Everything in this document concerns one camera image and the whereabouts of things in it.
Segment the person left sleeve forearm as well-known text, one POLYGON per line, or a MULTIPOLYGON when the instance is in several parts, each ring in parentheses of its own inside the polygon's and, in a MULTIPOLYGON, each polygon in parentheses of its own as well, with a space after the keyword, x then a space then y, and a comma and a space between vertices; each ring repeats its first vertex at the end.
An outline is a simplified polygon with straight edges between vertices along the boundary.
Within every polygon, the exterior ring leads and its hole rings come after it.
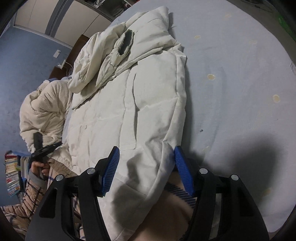
POLYGON ((35 176, 31 170, 29 170, 25 193, 20 204, 1 207, 1 211, 4 213, 8 222, 22 239, 26 237, 33 215, 35 214, 50 184, 54 178, 60 174, 65 177, 76 176, 74 172, 68 172, 65 170, 57 172, 50 167, 48 178, 43 180, 35 176))

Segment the person left hand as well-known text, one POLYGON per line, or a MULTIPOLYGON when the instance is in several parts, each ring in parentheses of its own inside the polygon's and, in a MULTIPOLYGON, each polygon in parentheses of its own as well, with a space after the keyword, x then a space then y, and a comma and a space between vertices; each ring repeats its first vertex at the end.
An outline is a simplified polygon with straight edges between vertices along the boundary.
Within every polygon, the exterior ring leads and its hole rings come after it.
POLYGON ((49 176, 49 169, 50 169, 50 166, 48 163, 41 163, 41 162, 37 162, 37 161, 33 161, 31 163, 31 172, 43 179, 43 180, 46 180, 49 176))

